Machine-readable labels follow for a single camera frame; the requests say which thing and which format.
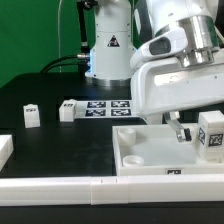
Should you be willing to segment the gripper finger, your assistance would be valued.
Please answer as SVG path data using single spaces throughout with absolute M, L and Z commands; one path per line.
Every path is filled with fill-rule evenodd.
M 184 128 L 178 121 L 180 118 L 179 112 L 167 112 L 164 114 L 166 123 L 176 133 L 177 140 L 179 142 L 190 142 L 192 140 L 191 132 L 189 128 Z

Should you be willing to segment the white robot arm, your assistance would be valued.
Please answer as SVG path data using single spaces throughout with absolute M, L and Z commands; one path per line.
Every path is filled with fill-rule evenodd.
M 174 111 L 224 101 L 224 49 L 215 19 L 219 0 L 80 0 L 95 10 L 96 42 L 86 79 L 131 87 L 133 109 L 167 118 L 178 139 L 190 136 Z

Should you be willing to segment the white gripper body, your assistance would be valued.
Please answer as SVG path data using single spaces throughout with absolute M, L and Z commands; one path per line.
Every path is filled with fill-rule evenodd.
M 186 69 L 176 57 L 142 65 L 131 79 L 133 111 L 151 119 L 224 102 L 224 49 L 213 56 L 211 64 Z

